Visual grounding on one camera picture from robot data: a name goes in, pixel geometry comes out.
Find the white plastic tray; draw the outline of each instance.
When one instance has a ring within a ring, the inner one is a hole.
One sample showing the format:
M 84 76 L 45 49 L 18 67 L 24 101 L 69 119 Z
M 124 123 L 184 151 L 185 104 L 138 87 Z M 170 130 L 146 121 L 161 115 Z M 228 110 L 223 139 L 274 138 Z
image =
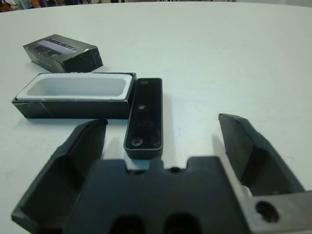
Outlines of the white plastic tray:
M 123 100 L 131 75 L 97 73 L 40 74 L 18 95 L 17 100 Z

